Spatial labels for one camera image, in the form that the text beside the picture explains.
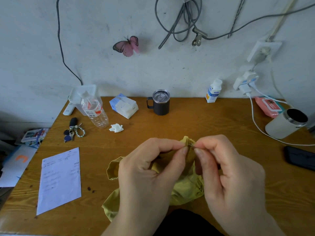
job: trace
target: yellow garment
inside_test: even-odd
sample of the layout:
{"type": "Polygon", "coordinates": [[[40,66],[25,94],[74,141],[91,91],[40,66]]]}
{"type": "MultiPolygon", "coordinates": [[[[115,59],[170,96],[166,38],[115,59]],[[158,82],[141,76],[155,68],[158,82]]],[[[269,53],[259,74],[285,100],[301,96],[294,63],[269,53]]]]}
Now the yellow garment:
{"type": "MultiPolygon", "coordinates": [[[[171,201],[169,205],[179,206],[194,199],[203,196],[203,179],[201,176],[197,175],[195,172],[195,158],[196,154],[191,149],[191,146],[195,143],[193,140],[189,139],[187,136],[181,140],[188,146],[188,152],[186,155],[186,165],[183,173],[176,181],[171,194],[171,201]]],[[[157,173],[163,171],[163,169],[171,161],[174,153],[176,151],[170,151],[168,153],[162,153],[157,157],[152,164],[152,170],[157,173]]],[[[110,162],[107,169],[107,176],[109,180],[114,180],[118,178],[119,162],[123,157],[119,157],[116,160],[110,162]]],[[[110,196],[105,200],[102,205],[104,212],[108,219],[112,221],[118,213],[119,210],[119,188],[116,189],[110,196]]]]}

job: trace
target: smartphone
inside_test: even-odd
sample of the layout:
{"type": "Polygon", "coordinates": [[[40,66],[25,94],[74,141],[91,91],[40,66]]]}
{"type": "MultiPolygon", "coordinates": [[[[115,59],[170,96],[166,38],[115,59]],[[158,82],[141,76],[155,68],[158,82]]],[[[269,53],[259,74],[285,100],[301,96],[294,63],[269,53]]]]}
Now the smartphone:
{"type": "Polygon", "coordinates": [[[284,157],[292,165],[315,171],[315,153],[285,146],[284,157]]]}

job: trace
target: butterfly wing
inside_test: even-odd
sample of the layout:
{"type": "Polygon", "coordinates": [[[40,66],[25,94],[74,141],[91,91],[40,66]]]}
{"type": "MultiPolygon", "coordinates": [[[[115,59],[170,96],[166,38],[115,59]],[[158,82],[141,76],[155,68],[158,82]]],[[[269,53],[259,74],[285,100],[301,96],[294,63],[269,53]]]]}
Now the butterfly wing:
{"type": "Polygon", "coordinates": [[[128,42],[124,41],[124,40],[120,41],[120,42],[117,42],[116,44],[113,45],[113,50],[121,53],[121,52],[124,51],[124,47],[125,47],[126,44],[128,44],[128,42]]]}
{"type": "Polygon", "coordinates": [[[131,43],[132,48],[136,51],[136,53],[139,53],[138,37],[136,37],[134,35],[132,37],[130,37],[130,43],[131,43]]]}
{"type": "Polygon", "coordinates": [[[131,44],[127,42],[127,44],[124,45],[124,51],[123,51],[124,56],[130,57],[134,54],[134,51],[132,49],[131,44]]]}

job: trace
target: hand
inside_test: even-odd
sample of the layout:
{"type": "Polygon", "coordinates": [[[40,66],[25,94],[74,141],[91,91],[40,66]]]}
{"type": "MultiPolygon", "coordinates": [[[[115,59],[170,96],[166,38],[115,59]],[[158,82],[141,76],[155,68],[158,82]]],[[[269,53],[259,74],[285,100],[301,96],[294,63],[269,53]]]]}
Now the hand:
{"type": "Polygon", "coordinates": [[[224,135],[201,138],[194,147],[208,207],[229,235],[284,235],[266,211],[265,171],[260,164],[238,154],[224,135]]]}
{"type": "Polygon", "coordinates": [[[179,141],[151,138],[122,159],[118,171],[119,212],[103,235],[153,235],[166,216],[187,151],[179,141]],[[160,152],[170,150],[178,151],[163,172],[149,170],[160,152]]]}

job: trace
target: blue and white tissue package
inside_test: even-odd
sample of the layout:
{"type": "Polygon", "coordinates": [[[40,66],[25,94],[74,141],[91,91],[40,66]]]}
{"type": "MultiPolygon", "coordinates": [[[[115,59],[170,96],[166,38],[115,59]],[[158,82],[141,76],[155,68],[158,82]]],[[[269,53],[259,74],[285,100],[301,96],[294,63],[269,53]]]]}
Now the blue and white tissue package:
{"type": "Polygon", "coordinates": [[[127,98],[125,95],[120,93],[114,99],[109,101],[112,109],[129,119],[136,111],[139,110],[135,100],[127,98]]]}

